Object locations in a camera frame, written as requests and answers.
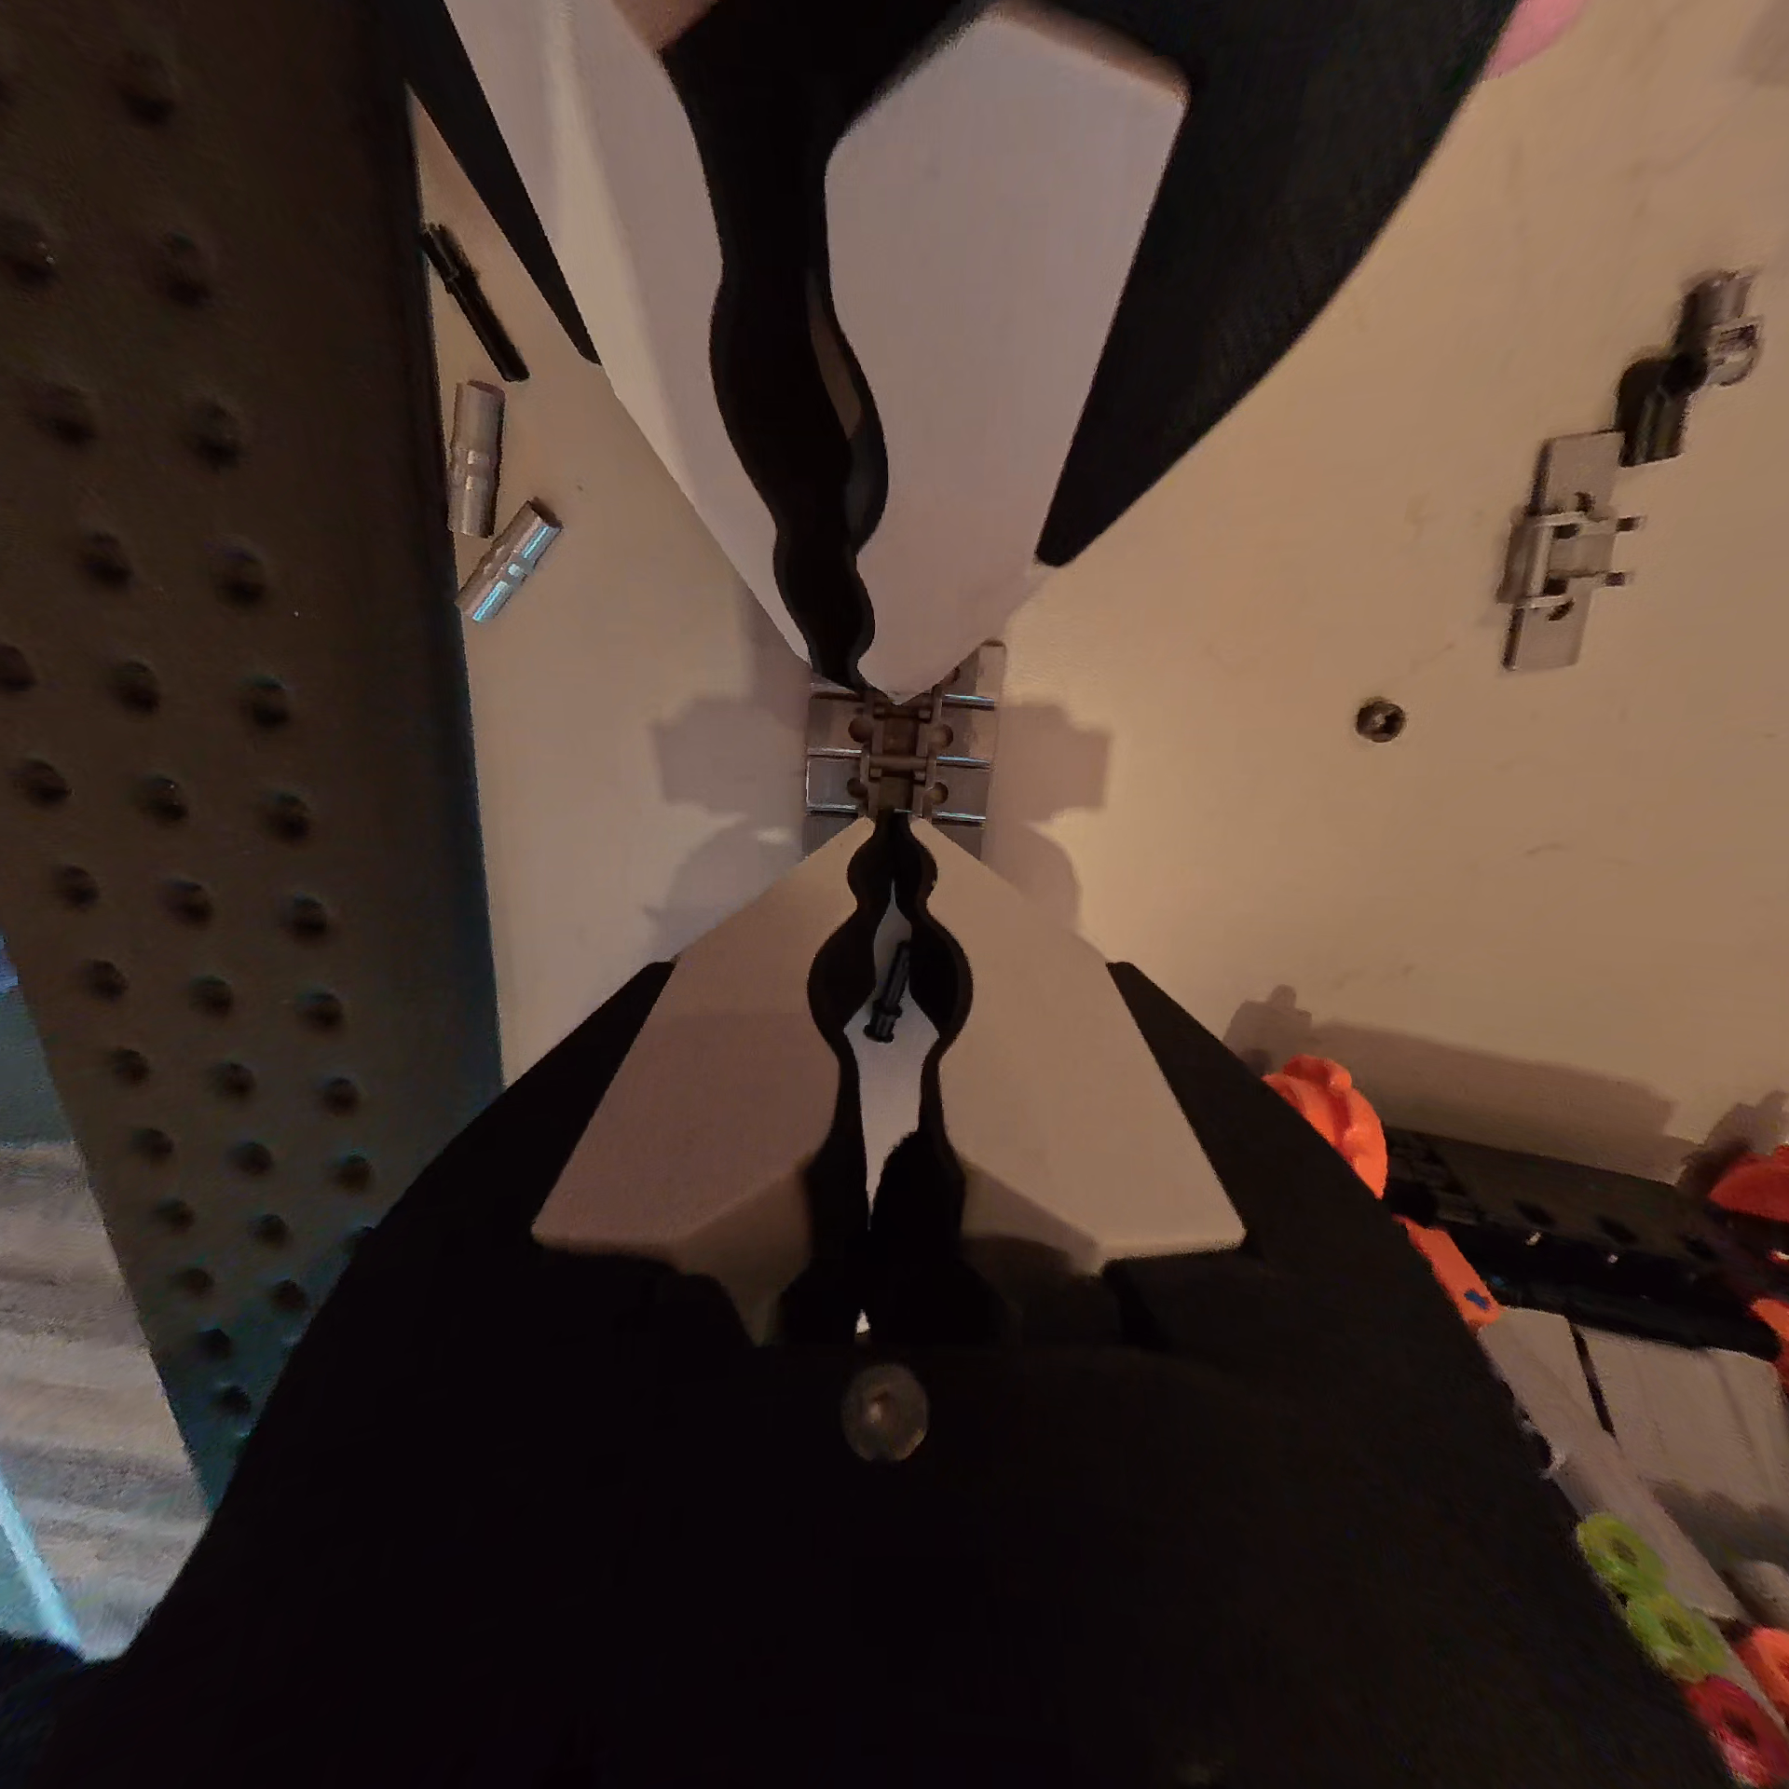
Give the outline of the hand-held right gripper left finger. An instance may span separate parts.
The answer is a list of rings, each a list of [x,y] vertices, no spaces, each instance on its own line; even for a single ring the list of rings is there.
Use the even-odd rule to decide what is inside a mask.
[[[689,944],[533,1221],[550,1251],[801,1275],[868,1218],[844,1026],[868,1000],[876,832],[850,824]]]

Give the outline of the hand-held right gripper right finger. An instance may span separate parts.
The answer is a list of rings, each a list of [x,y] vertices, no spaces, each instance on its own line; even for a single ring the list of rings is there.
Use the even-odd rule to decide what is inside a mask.
[[[909,830],[911,992],[933,1028],[922,1119],[961,1238],[1077,1275],[1233,1251],[1245,1225],[1107,962],[943,830]]]

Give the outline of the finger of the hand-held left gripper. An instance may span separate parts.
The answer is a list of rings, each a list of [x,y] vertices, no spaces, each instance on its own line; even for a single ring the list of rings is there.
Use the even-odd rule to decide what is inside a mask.
[[[851,433],[814,340],[812,10],[449,4],[613,394],[810,668],[853,683],[868,599]]]
[[[1189,109],[1166,60],[993,4],[850,127],[823,180],[837,323],[885,498],[861,679],[943,681],[1042,578],[1040,545]]]

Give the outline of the black grey toy robot vehicle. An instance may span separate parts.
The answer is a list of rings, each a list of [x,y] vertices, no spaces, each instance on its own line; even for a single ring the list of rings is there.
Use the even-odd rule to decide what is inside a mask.
[[[1478,1333],[1573,1553],[1735,1786],[1785,1786],[1785,1225],[1386,1130],[1388,1208]]]

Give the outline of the long black toy pin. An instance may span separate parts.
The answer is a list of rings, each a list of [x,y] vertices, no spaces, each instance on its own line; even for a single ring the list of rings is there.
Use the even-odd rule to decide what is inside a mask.
[[[427,222],[421,226],[417,239],[441,291],[458,308],[458,316],[471,331],[497,379],[507,386],[529,383],[531,373],[525,357],[492,308],[481,276],[466,256],[458,235],[447,226]]]

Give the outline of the grey cylinder toy sleeve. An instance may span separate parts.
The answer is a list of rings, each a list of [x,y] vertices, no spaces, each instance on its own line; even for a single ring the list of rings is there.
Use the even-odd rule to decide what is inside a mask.
[[[458,582],[456,608],[482,625],[497,616],[542,567],[563,537],[557,515],[538,500],[523,502]]]
[[[445,515],[453,534],[488,541],[496,536],[501,481],[505,392],[482,381],[455,390],[445,465]]]

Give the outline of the dark grey small toy pieces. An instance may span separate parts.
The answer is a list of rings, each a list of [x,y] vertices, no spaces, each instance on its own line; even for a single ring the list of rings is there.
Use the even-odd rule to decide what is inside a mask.
[[[1608,426],[1539,446],[1494,595],[1506,619],[1504,673],[1574,668],[1597,599],[1634,582],[1625,552],[1643,517],[1623,508],[1623,485],[1630,474],[1683,457],[1699,399],[1753,377],[1765,351],[1757,280],[1748,267],[1694,282],[1668,344],[1621,372]]]

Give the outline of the black dimpled mat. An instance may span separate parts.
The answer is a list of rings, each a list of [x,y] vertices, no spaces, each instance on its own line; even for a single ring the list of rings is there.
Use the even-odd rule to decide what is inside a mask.
[[[214,1506],[499,1091],[408,101],[369,4],[4,4],[4,942]]]

